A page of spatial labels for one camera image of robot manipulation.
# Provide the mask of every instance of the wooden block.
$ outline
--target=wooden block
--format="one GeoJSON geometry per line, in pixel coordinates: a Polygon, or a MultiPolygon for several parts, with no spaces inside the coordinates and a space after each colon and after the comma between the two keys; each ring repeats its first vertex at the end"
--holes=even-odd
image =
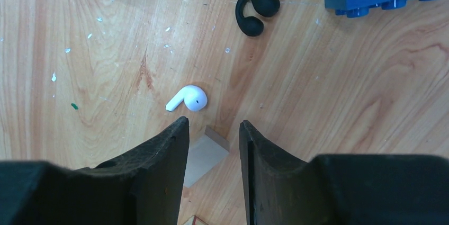
{"type": "Polygon", "coordinates": [[[184,186],[191,187],[229,154],[229,142],[206,126],[188,149],[184,186]]]}
{"type": "Polygon", "coordinates": [[[200,218],[192,216],[188,221],[184,223],[184,225],[208,225],[208,224],[200,220],[200,218]]]}

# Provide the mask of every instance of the open-ear earphone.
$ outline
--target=open-ear earphone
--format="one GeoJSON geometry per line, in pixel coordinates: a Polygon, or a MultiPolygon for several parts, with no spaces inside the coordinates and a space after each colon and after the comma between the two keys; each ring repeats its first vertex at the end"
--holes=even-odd
{"type": "Polygon", "coordinates": [[[245,4],[251,1],[258,14],[263,17],[274,16],[281,7],[279,0],[238,0],[236,5],[236,19],[241,31],[247,36],[259,36],[264,31],[264,23],[254,16],[243,16],[245,4]]]}

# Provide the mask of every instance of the wooden floor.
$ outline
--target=wooden floor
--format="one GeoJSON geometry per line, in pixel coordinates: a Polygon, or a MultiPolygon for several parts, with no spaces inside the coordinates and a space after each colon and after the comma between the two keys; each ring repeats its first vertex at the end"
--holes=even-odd
{"type": "Polygon", "coordinates": [[[186,115],[191,135],[209,124],[231,153],[184,189],[179,223],[221,225],[245,223],[244,119],[304,160],[449,156],[449,0],[361,19],[281,1],[251,39],[236,0],[0,0],[0,158],[95,166],[186,115]],[[209,105],[165,111],[187,84],[209,105]]]}

